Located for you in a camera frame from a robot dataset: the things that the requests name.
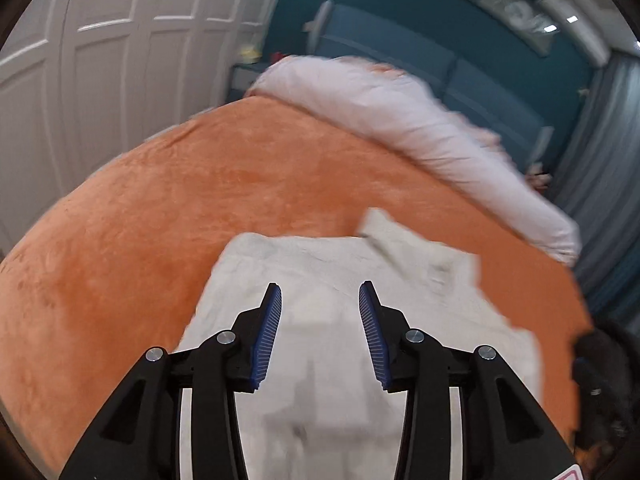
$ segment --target white wardrobe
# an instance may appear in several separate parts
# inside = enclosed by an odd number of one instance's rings
[[[223,102],[277,0],[33,0],[0,50],[0,249],[147,137]]]

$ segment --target bedside table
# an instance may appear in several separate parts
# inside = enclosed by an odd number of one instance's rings
[[[236,63],[233,65],[225,104],[242,99],[244,93],[268,67],[270,67],[269,63]]]

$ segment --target orange blanket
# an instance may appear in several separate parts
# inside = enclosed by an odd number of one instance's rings
[[[113,161],[14,248],[0,264],[0,398],[60,470],[142,352],[177,345],[233,236],[353,235],[370,206],[481,256],[488,299],[540,340],[545,409],[568,436],[570,343],[590,325],[569,270],[410,161],[264,97]]]

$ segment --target white duvet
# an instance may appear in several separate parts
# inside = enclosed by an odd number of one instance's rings
[[[420,79],[353,58],[286,57],[254,83],[270,95],[412,158],[495,214],[532,245],[572,265],[577,224],[483,149]]]
[[[490,344],[540,400],[534,336],[511,327],[478,291],[478,258],[428,242],[369,210],[360,237],[234,238],[214,266],[178,351],[229,329],[260,305],[269,282],[282,316],[266,379],[237,394],[242,448],[252,480],[389,480],[394,476],[405,394],[376,380],[358,310],[371,280],[409,325],[444,346]],[[451,477],[462,474],[460,405],[452,394]],[[190,396],[180,425],[180,478],[190,480]]]

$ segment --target gray curtain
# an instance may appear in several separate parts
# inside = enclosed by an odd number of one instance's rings
[[[574,271],[591,311],[637,311],[624,295],[640,300],[639,59],[614,54],[596,74],[546,195],[580,226]]]

